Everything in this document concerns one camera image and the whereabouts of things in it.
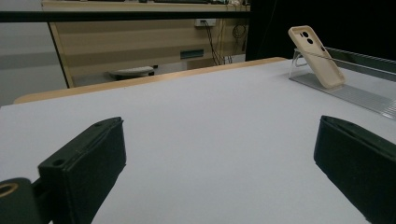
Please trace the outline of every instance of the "beige phone case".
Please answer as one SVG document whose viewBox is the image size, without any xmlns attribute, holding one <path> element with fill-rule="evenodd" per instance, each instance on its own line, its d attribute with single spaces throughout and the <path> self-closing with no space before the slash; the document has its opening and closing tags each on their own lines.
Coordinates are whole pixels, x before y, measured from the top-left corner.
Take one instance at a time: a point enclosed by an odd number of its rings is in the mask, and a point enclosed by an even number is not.
<svg viewBox="0 0 396 224">
<path fill-rule="evenodd" d="M 329 52 L 323 47 L 314 30 L 309 26 L 295 26 L 289 29 L 289 36 L 300 50 L 305 60 L 317 76 L 320 84 L 329 89 L 345 82 L 344 74 L 333 60 Z"/>
</svg>

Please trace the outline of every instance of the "white table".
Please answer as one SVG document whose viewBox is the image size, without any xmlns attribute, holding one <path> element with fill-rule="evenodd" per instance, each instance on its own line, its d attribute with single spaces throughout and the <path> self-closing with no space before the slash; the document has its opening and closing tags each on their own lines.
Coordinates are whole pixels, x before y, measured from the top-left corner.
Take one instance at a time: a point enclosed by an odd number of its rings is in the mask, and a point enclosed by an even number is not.
<svg viewBox="0 0 396 224">
<path fill-rule="evenodd" d="M 290 61 L 0 108 L 0 179 L 120 116 L 127 166 L 93 223 L 365 223 L 315 165 L 321 115 L 396 122 L 288 79 Z"/>
</svg>

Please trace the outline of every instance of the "wall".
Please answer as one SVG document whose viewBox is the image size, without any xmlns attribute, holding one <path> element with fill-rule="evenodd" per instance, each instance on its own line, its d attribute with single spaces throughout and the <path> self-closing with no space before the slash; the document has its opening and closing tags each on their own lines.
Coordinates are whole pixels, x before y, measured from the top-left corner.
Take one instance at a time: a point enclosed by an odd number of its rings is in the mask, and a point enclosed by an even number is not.
<svg viewBox="0 0 396 224">
<path fill-rule="evenodd" d="M 4 11 L 41 11 L 41 0 L 0 0 Z M 0 23 L 0 106 L 25 94 L 65 89 L 46 23 Z"/>
</svg>

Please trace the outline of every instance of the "clear acrylic stand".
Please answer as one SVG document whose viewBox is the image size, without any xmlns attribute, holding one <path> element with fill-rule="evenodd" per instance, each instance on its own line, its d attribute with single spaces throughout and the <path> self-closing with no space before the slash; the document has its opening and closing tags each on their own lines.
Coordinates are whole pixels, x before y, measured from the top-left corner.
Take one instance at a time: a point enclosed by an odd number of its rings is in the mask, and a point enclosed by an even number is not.
<svg viewBox="0 0 396 224">
<path fill-rule="evenodd" d="M 334 61 L 346 77 L 345 84 L 333 89 L 324 88 L 298 49 L 294 51 L 290 79 L 396 120 L 396 62 L 340 49 L 325 49 L 331 58 L 306 53 Z"/>
</svg>

